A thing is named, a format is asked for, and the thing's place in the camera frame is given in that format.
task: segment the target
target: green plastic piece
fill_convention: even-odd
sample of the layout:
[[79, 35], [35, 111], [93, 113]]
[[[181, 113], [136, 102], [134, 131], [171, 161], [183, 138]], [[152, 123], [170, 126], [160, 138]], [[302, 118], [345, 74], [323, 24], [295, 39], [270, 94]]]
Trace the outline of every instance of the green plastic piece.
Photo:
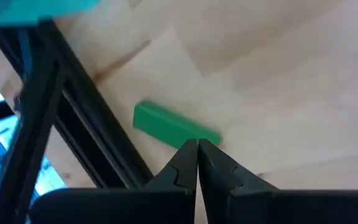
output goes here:
[[149, 100], [135, 106], [134, 128], [177, 149], [188, 139], [208, 139], [218, 145], [221, 136], [218, 132], [203, 127]]

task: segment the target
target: green block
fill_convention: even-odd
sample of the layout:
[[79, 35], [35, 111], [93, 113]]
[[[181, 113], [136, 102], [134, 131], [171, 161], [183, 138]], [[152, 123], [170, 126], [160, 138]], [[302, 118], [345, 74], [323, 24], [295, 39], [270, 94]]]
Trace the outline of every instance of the green block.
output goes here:
[[221, 141], [218, 132], [149, 100], [141, 101], [135, 106], [133, 126], [177, 149], [181, 148], [188, 139], [208, 139], [215, 145]]

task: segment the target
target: teal object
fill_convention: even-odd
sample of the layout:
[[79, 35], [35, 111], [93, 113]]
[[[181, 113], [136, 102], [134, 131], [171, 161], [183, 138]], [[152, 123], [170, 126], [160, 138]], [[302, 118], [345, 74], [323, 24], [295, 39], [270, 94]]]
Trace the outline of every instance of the teal object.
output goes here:
[[92, 8], [99, 0], [0, 0], [0, 26], [36, 25]]
[[208, 139], [215, 145], [221, 135], [164, 107], [144, 100], [135, 106], [133, 127], [177, 149], [188, 139]]

